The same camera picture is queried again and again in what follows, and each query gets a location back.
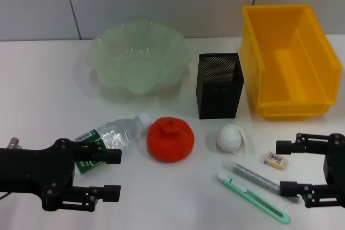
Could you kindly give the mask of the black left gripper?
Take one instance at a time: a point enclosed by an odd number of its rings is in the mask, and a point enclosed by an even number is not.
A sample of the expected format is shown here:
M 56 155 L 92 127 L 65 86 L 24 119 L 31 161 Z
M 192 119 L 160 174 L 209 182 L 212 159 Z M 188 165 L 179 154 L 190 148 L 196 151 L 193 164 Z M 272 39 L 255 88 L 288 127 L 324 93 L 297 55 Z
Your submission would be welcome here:
M 120 185 L 72 186 L 74 156 L 75 161 L 120 164 L 122 151 L 107 149 L 100 141 L 71 142 L 66 138 L 41 150 L 0 148 L 0 193 L 34 194 L 45 211 L 94 211 L 100 199 L 118 202 Z

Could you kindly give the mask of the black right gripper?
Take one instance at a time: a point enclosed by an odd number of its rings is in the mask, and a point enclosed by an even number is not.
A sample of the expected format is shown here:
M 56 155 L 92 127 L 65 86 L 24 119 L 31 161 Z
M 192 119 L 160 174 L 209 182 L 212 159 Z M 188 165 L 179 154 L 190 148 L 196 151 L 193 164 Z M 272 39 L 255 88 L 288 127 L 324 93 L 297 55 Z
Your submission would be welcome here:
M 321 199 L 335 198 L 338 206 L 345 208 L 345 136 L 339 133 L 314 135 L 297 133 L 295 142 L 276 141 L 278 155 L 309 153 L 325 155 L 323 171 L 326 185 L 280 182 L 282 197 L 300 195 L 307 208 L 331 207 L 333 201 Z

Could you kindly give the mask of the beige eraser with barcode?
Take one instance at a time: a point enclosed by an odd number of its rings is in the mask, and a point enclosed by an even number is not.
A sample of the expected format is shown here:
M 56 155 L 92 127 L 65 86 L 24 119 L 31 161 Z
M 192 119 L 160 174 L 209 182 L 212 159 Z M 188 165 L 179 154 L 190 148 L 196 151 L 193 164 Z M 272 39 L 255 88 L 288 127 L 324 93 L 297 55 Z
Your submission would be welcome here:
M 268 151 L 264 158 L 264 164 L 277 170 L 284 170 L 287 166 L 287 159 L 274 152 Z

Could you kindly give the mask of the grey marker pen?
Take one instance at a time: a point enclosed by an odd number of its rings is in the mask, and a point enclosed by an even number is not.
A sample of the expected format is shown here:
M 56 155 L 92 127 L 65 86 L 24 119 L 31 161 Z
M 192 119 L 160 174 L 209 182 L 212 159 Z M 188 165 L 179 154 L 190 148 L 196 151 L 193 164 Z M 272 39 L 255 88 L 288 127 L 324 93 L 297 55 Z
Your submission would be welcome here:
M 269 192 L 272 192 L 278 196 L 281 196 L 279 184 L 247 169 L 246 167 L 238 163 L 235 163 L 233 161 L 229 161 L 229 162 L 223 161 L 222 167 L 268 190 Z

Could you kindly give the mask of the clear green-label water bottle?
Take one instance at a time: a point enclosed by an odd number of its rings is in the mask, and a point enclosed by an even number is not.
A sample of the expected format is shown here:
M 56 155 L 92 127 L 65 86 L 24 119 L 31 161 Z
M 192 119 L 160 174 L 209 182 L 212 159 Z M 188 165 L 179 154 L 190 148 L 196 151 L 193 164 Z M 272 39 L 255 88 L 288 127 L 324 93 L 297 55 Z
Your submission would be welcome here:
M 151 126 L 152 120 L 146 113 L 133 119 L 118 119 L 107 122 L 83 135 L 75 138 L 74 142 L 99 142 L 104 150 L 124 150 L 137 142 Z

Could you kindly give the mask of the mint green utility knife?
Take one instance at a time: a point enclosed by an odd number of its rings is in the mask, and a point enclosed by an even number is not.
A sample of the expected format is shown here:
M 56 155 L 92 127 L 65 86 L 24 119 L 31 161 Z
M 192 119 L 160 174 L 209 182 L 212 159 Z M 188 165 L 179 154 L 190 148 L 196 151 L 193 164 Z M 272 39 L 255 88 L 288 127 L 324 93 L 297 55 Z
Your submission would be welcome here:
M 291 222 L 289 215 L 270 204 L 267 200 L 245 187 L 239 181 L 233 179 L 230 175 L 220 172 L 217 175 L 217 180 L 276 221 L 285 225 Z

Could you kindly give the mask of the white paper ball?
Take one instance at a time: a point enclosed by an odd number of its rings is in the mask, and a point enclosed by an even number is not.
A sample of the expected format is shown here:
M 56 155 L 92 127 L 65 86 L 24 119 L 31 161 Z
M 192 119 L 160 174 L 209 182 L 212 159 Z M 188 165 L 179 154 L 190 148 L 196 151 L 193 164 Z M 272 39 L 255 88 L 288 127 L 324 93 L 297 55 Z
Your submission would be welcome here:
M 244 152 L 247 146 L 247 138 L 243 129 L 235 124 L 222 126 L 216 137 L 218 147 L 232 154 Z

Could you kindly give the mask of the orange fruit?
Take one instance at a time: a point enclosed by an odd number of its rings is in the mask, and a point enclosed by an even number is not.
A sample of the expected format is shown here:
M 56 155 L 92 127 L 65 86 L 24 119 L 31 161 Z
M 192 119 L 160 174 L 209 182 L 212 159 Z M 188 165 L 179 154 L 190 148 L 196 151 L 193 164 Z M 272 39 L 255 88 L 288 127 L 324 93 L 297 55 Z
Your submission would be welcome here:
M 147 151 L 157 161 L 175 163 L 185 159 L 195 142 L 194 132 L 182 119 L 161 117 L 147 133 Z

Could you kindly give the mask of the black mesh pen holder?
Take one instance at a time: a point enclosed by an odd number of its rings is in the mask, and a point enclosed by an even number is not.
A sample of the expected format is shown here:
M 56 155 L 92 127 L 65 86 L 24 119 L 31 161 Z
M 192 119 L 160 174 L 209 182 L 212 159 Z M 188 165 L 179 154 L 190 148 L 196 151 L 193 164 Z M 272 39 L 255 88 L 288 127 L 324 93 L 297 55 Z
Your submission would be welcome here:
M 243 85 L 238 53 L 200 54 L 196 85 L 199 119 L 235 118 Z

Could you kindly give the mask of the translucent green fruit bowl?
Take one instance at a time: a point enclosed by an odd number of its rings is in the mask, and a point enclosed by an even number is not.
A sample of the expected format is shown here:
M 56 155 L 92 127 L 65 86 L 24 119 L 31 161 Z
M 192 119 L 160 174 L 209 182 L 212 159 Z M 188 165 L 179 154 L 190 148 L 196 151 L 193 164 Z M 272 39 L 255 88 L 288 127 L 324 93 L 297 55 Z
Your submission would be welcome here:
M 163 23 L 135 20 L 95 37 L 87 64 L 104 88 L 143 95 L 178 84 L 191 58 L 179 31 Z

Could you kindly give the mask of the yellow plastic bin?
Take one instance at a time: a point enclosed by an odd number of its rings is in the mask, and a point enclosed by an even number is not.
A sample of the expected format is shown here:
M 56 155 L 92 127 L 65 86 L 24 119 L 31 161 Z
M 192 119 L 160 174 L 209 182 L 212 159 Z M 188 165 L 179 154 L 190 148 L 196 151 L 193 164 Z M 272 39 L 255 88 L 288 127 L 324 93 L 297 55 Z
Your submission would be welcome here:
M 243 7 L 240 62 L 253 111 L 268 120 L 326 113 L 342 66 L 309 4 Z

